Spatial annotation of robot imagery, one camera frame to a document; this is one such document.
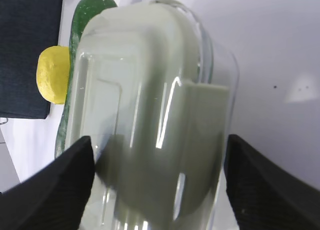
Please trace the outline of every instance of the yellow object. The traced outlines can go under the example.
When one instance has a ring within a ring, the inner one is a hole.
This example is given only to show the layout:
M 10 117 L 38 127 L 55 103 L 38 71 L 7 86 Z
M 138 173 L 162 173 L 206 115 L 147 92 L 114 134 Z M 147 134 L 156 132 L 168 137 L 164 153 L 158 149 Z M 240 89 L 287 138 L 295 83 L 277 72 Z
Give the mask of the yellow object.
M 69 47 L 52 46 L 42 51 L 36 70 L 36 84 L 47 101 L 65 103 L 69 71 Z

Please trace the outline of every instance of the white surface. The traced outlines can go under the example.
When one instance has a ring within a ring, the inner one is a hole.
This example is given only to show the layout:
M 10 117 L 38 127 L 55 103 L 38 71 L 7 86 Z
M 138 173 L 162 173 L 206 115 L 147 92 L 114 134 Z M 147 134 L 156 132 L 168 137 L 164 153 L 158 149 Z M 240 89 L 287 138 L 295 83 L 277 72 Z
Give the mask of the white surface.
M 1 126 L 20 181 L 53 161 L 62 111 L 63 105 L 52 104 L 46 120 L 10 119 Z
M 225 172 L 220 174 L 220 183 L 218 184 L 216 196 L 216 212 L 214 215 L 214 224 L 212 230 L 239 230 L 235 215 L 226 193 L 227 180 Z
M 15 166 L 5 143 L 0 143 L 0 192 L 4 192 L 19 183 Z

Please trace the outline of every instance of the dark fabric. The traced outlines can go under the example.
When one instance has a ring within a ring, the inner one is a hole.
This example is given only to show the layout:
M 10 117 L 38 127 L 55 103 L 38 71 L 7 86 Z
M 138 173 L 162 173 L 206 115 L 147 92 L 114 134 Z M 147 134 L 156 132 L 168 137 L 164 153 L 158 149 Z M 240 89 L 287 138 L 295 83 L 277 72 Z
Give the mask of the dark fabric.
M 224 170 L 240 230 L 320 229 L 320 192 L 236 135 L 229 137 Z
M 45 169 L 0 195 L 0 229 L 78 230 L 94 176 L 91 140 L 82 137 Z
M 0 117 L 47 117 L 36 71 L 40 53 L 58 44 L 61 10 L 62 0 L 1 0 Z

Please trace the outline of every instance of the white wall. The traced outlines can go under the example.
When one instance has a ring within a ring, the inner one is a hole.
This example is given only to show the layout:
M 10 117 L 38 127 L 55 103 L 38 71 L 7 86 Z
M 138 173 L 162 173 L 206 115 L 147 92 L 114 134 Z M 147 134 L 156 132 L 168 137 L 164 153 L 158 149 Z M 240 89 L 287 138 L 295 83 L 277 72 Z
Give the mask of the white wall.
M 14 164 L 0 131 L 0 192 L 4 192 L 19 183 Z
M 320 189 L 320 0 L 188 4 L 238 60 L 232 133 Z

